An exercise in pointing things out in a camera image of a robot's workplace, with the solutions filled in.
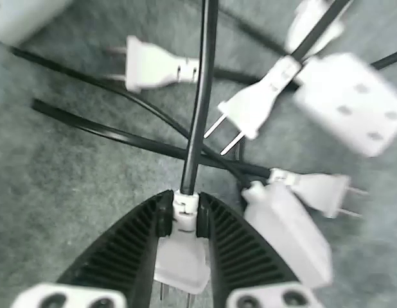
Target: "ribbed black plastic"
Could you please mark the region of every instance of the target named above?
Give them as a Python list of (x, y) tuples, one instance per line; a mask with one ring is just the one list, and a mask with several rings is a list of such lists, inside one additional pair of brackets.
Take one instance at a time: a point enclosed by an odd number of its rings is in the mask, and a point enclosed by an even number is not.
[(170, 234), (173, 192), (146, 200), (84, 251), (58, 283), (122, 292), (129, 307), (150, 304), (159, 236)]
[(226, 204), (202, 193), (200, 208), (199, 225), (209, 220), (214, 307), (225, 307), (234, 289), (298, 281), (264, 238)]

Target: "metal prong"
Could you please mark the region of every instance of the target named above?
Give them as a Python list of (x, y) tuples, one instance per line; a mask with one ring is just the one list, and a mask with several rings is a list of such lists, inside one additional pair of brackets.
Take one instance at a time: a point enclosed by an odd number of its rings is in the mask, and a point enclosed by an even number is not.
[(204, 134), (204, 138), (209, 137), (209, 136), (213, 133), (213, 131), (215, 131), (216, 128), (218, 128), (218, 126), (219, 126), (220, 124), (222, 124), (222, 122), (226, 119), (226, 117), (227, 117), (226, 114), (223, 114), (221, 117), (219, 117), (218, 120), (216, 121), (216, 123), (214, 123), (214, 124), (211, 126), (211, 128), (210, 128), (208, 131), (206, 131), (206, 133)]
[(110, 79), (110, 80), (117, 80), (117, 81), (126, 82), (126, 76), (125, 75), (107, 74), (107, 75), (101, 75), (100, 77), (103, 78), (103, 79)]
[(187, 293), (187, 305), (186, 305), (186, 308), (193, 307), (195, 297), (196, 296), (194, 294)]
[(339, 209), (339, 212), (340, 212), (340, 213), (343, 213), (343, 214), (345, 214), (345, 215), (351, 216), (351, 217), (356, 217), (356, 218), (362, 218), (362, 217), (363, 217), (363, 215), (358, 214), (358, 213), (356, 213), (356, 212), (352, 212), (352, 211), (350, 211), (350, 210)]
[(165, 300), (168, 296), (168, 284), (160, 283), (160, 300)]
[(244, 136), (245, 136), (244, 133), (239, 133), (239, 134), (237, 135), (237, 137), (234, 138), (233, 141), (231, 141), (231, 142), (224, 148), (224, 150), (220, 153), (220, 155), (222, 156), (222, 155), (227, 154), (227, 152), (230, 151), (230, 150), (233, 148), (233, 146), (235, 146), (235, 145), (238, 143), (238, 141), (242, 140)]
[(109, 53), (127, 53), (127, 47), (106, 47), (105, 50)]
[(354, 187), (348, 187), (348, 190), (351, 191), (352, 193), (359, 194), (360, 196), (368, 196), (369, 193), (368, 191), (363, 191), (362, 189), (354, 188)]

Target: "power cord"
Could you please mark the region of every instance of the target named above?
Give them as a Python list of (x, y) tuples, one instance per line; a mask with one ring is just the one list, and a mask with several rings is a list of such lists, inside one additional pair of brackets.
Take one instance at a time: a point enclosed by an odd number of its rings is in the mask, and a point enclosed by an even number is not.
[[(84, 119), (60, 108), (53, 107), (39, 99), (33, 100), (31, 108), (66, 125), (78, 128), (85, 132), (93, 133), (103, 138), (127, 144), (129, 146), (135, 146), (139, 149), (151, 151), (153, 153), (166, 155), (168, 157), (182, 160), (186, 159), (185, 149), (178, 148), (164, 142), (147, 139), (138, 135), (134, 135), (132, 133), (124, 132), (122, 130), (118, 130), (109, 126), (102, 125), (100, 123), (90, 121), (88, 119)], [(271, 176), (270, 170), (265, 167), (238, 163), (237, 161), (227, 160), (224, 158), (221, 158), (221, 160), (224, 161), (224, 164), (220, 164), (206, 154), (201, 154), (200, 156), (200, 164), (205, 166), (227, 170), (225, 166), (228, 165), (234, 166), (242, 173), (248, 175), (266, 179)]]
[(216, 55), (218, 0), (203, 0), (202, 3), (199, 79), (187, 145), (187, 157), (184, 161), (180, 188), (181, 194), (188, 196), (194, 194), (199, 157), (203, 148), (203, 135), (206, 129), (210, 105)]
[[(200, 8), (200, 3), (196, 0), (189, 0), (189, 3)], [(283, 47), (282, 44), (278, 43), (277, 40), (270, 33), (264, 33), (257, 27), (245, 21), (243, 18), (237, 16), (235, 13), (230, 11), (228, 8), (224, 6), (218, 7), (218, 12), (220, 17), (224, 19), (224, 21), (231, 24), (236, 29), (250, 36), (253, 40), (260, 43), (262, 46), (267, 49), (275, 52), (278, 56), (287, 55), (287, 51)]]
[(310, 49), (320, 39), (321, 35), (327, 30), (332, 22), (340, 15), (343, 9), (351, 0), (335, 0), (326, 13), (320, 18), (319, 22), (313, 27), (313, 30), (300, 43), (297, 49), (291, 54), (296, 60), (302, 61)]
[[(165, 113), (160, 108), (157, 108), (150, 102), (144, 100), (138, 94), (127, 92), (126, 90), (119, 88), (119, 87), (113, 87), (113, 86), (107, 85), (106, 83), (100, 81), (97, 78), (89, 76), (85, 73), (81, 73), (80, 71), (70, 69), (62, 64), (59, 64), (52, 60), (46, 59), (46, 58), (39, 56), (35, 53), (21, 50), (17, 47), (13, 47), (13, 46), (7, 46), (7, 45), (4, 45), (4, 46), (6, 46), (8, 48), (8, 50), (13, 55), (18, 56), (19, 58), (23, 58), (31, 63), (38, 64), (45, 68), (51, 69), (52, 71), (58, 72), (60, 74), (64, 74), (64, 75), (72, 77), (76, 80), (80, 80), (80, 81), (86, 82), (90, 85), (94, 85), (95, 87), (99, 87), (99, 88), (107, 90), (109, 92), (118, 94), (118, 95), (128, 99), (129, 101), (133, 101), (134, 103), (143, 107), (147, 111), (151, 112), (153, 115), (155, 115), (159, 119), (163, 120), (166, 124), (170, 125), (174, 130), (179, 132), (185, 138), (189, 138), (189, 136), (190, 136), (189, 132), (179, 122), (177, 122), (175, 119), (170, 117), (167, 113)], [(247, 179), (247, 177), (245, 175), (243, 175), (239, 170), (237, 170), (234, 166), (231, 166), (230, 164), (226, 163), (226, 161), (223, 160), (217, 152), (213, 151), (211, 148), (209, 148), (205, 144), (203, 144), (203, 151), (212, 160), (217, 161), (219, 164), (223, 165), (232, 175), (234, 175), (240, 181), (240, 183), (242, 183), (246, 187), (250, 187), (251, 183)]]

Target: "white plug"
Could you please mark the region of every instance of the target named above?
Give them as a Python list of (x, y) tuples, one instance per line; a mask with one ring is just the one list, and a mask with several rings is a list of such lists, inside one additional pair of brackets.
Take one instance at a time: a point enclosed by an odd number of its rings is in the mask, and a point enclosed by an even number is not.
[(253, 182), (242, 196), (244, 218), (310, 288), (333, 281), (331, 248), (300, 201), (282, 183)]
[(325, 175), (314, 173), (299, 175), (278, 168), (272, 169), (268, 183), (283, 183), (307, 206), (319, 210), (327, 218), (336, 218), (338, 213), (354, 217), (360, 214), (342, 208), (348, 191), (367, 195), (368, 193), (350, 187), (351, 178), (347, 175)]
[(188, 293), (189, 303), (203, 292), (210, 278), (203, 239), (196, 237), (199, 196), (174, 193), (173, 228), (169, 237), (160, 238), (154, 280)]
[(131, 92), (164, 87), (171, 83), (197, 83), (198, 59), (175, 56), (137, 37), (127, 37), (126, 47), (110, 48), (110, 51), (126, 54), (125, 75), (106, 75), (106, 78), (125, 82)]
[(225, 155), (244, 136), (255, 139), (258, 129), (267, 120), (278, 95), (292, 81), (299, 72), (301, 65), (291, 56), (278, 60), (274, 67), (258, 83), (244, 88), (229, 101), (218, 105), (222, 116), (206, 132), (204, 138), (209, 137), (216, 128), (228, 119), (240, 133), (225, 147), (221, 155)]
[[(311, 32), (321, 17), (327, 12), (330, 4), (325, 0), (304, 0), (296, 10), (296, 17), (288, 30), (285, 42), (286, 50), (292, 53), (299, 47), (302, 41)], [(338, 38), (344, 31), (344, 25), (340, 22), (340, 16), (335, 19), (327, 30), (321, 35), (306, 57), (315, 55), (324, 49), (332, 40)]]

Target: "power strip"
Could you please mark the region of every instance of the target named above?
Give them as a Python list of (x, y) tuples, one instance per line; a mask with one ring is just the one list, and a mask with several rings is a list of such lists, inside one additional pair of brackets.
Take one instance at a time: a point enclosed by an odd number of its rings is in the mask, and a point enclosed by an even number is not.
[(375, 157), (397, 136), (397, 90), (356, 56), (311, 58), (297, 79), (296, 105), (351, 150)]
[(20, 44), (73, 0), (0, 0), (0, 41)]

